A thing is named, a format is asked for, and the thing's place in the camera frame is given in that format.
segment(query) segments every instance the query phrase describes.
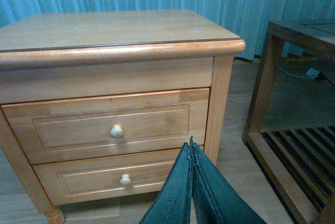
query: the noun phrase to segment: floor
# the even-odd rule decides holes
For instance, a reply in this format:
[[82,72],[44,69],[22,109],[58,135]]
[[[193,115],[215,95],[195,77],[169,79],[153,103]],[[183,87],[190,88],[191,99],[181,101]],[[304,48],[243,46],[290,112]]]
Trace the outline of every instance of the floor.
[[[318,68],[335,80],[334,63],[294,61],[280,65],[294,74]],[[293,221],[241,141],[257,68],[257,63],[234,62],[217,167],[268,224],[291,224]],[[263,126],[268,129],[334,124],[334,97],[335,88],[326,81],[295,79],[279,72]],[[65,224],[138,223],[156,196],[157,193],[148,193],[65,205]],[[47,221],[36,211],[0,152],[0,224],[8,223]],[[196,223],[194,211],[191,223]]]

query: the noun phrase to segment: drawer knob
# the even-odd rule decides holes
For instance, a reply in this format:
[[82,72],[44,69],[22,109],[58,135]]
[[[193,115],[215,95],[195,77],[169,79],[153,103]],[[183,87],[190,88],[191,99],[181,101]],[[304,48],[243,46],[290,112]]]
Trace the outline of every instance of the drawer knob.
[[114,139],[120,139],[124,136],[124,131],[122,130],[121,126],[113,126],[112,130],[110,130],[110,135]]
[[122,175],[122,178],[120,180],[120,183],[122,186],[129,186],[131,183],[131,179],[128,174]]

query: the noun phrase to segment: wooden table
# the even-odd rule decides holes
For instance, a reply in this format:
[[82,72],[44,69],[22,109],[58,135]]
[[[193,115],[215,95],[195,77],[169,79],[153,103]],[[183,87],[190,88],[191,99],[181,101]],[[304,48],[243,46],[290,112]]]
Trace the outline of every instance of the wooden table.
[[0,147],[59,205],[159,191],[190,136],[216,163],[237,35],[190,10],[39,14],[0,29]]
[[[335,174],[333,170],[334,129],[326,127],[261,132],[285,42],[333,61],[335,59],[335,21],[269,22],[243,142],[250,146],[298,223],[312,223],[316,219],[318,223],[335,223],[334,181],[328,178],[332,178]],[[328,145],[327,147],[320,143],[320,138]],[[306,143],[306,139],[314,141],[321,151],[311,150],[312,147]],[[309,156],[298,146],[298,143],[307,152],[310,151]],[[288,150],[294,150],[299,155],[295,156]],[[318,167],[317,159],[326,169],[322,170]],[[323,183],[321,191],[328,190],[327,196],[304,172],[306,167],[320,175],[319,179]],[[303,191],[298,184],[305,187],[305,190]]]

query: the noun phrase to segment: drawer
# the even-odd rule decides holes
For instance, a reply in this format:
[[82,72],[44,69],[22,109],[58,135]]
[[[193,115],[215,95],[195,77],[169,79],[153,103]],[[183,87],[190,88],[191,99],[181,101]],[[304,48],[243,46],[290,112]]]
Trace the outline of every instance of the drawer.
[[[34,165],[51,203],[159,191],[180,149]],[[123,186],[120,179],[129,175]]]
[[178,148],[190,136],[203,144],[208,96],[201,88],[2,109],[30,163],[42,164]]
[[0,71],[0,103],[209,87],[212,74],[213,57]]

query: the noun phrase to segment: nightstand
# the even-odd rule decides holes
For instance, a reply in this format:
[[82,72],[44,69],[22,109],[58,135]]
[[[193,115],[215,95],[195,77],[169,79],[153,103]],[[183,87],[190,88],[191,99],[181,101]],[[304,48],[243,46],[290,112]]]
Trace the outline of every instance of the nightstand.
[[216,163],[235,34],[189,10],[0,29],[0,146],[37,209],[159,191],[190,136]]

